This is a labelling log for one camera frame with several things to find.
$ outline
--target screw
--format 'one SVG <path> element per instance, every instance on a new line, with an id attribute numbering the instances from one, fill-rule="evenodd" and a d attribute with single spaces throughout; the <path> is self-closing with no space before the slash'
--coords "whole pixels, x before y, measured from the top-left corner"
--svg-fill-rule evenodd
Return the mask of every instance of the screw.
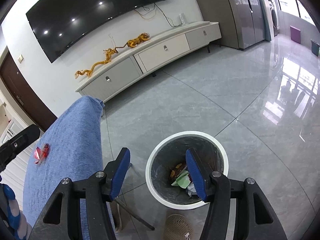
<path id="1" fill-rule="evenodd" d="M 104 176 L 104 172 L 103 171 L 98 171 L 97 173 L 96 173 L 96 177 L 97 178 L 102 178 Z"/>
<path id="2" fill-rule="evenodd" d="M 255 183 L 255 180 L 253 178 L 247 178 L 247 183 L 252 185 Z"/>
<path id="3" fill-rule="evenodd" d="M 212 176 L 214 176 L 214 177 L 218 178 L 218 177 L 220 177 L 220 176 L 221 176 L 221 173 L 220 173 L 220 172 L 218 172 L 218 171 L 213 171 L 213 172 L 212 172 Z"/>
<path id="4" fill-rule="evenodd" d="M 62 179 L 62 181 L 61 181 L 61 183 L 63 184 L 63 185 L 66 185 L 66 184 L 68 184 L 70 182 L 70 179 L 69 178 L 64 178 L 64 179 Z"/>

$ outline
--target refrigerator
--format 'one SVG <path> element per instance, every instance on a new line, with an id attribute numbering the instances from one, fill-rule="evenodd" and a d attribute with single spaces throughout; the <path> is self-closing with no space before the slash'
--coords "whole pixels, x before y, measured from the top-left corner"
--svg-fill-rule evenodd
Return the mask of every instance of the refrigerator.
<path id="1" fill-rule="evenodd" d="M 219 22 L 221 44 L 246 49 L 265 39 L 260 0 L 197 0 L 204 21 Z"/>

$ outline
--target tv stand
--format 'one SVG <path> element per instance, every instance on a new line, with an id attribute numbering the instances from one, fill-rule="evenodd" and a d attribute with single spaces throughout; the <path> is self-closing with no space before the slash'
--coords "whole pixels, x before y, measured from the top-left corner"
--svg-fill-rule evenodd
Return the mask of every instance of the tv stand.
<path id="1" fill-rule="evenodd" d="M 117 54 L 111 62 L 96 68 L 90 78 L 83 76 L 76 92 L 105 103 L 157 69 L 220 38 L 217 22 L 194 22 L 172 28 Z"/>

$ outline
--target gloved hand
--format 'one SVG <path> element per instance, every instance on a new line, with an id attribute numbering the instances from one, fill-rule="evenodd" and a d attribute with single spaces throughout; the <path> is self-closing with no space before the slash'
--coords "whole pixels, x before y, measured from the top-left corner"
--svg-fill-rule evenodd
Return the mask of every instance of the gloved hand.
<path id="1" fill-rule="evenodd" d="M 13 236 L 16 240 L 27 240 L 30 236 L 32 227 L 27 223 L 27 219 L 19 210 L 19 205 L 16 200 L 16 196 L 13 190 L 6 184 L 0 184 L 3 186 L 4 197 L 7 200 L 7 203 L 1 203 L 1 206 L 7 206 L 8 212 L 8 222 L 4 221 L 7 227 L 13 228 Z"/>

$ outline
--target red candy wrapper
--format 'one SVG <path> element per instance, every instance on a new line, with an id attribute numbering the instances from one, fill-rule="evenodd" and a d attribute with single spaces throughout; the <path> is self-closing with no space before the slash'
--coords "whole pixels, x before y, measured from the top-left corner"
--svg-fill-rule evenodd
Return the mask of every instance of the red candy wrapper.
<path id="1" fill-rule="evenodd" d="M 33 153 L 33 157 L 36 159 L 35 164 L 40 165 L 45 158 L 47 158 L 49 153 L 49 144 L 45 143 L 42 149 L 39 147 L 36 148 Z"/>

